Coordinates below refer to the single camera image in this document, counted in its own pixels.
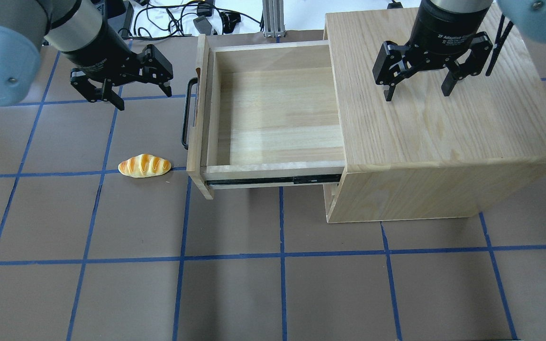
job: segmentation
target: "toy bread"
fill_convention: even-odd
[[[150,154],[129,158],[117,166],[119,172],[133,178],[147,178],[163,175],[172,169],[171,162]]]

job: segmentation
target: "wooden cabinet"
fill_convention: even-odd
[[[417,9],[328,13],[328,40],[208,48],[187,171],[213,188],[326,181],[328,222],[472,216],[546,173],[546,92],[518,32],[450,97],[418,73],[392,102],[372,66]],[[493,6],[481,30],[494,36]]]

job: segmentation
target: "drawer handle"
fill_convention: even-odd
[[[193,86],[197,84],[197,77],[191,78],[189,84],[187,84],[187,96],[184,98],[184,116],[182,117],[182,146],[188,150],[189,143],[187,142],[187,133],[189,130],[189,109],[191,106],[191,90]]]

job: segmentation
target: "bread roll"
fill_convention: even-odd
[[[148,178],[163,175],[172,169],[171,162],[150,154],[129,158],[117,166],[123,175],[133,178]]]

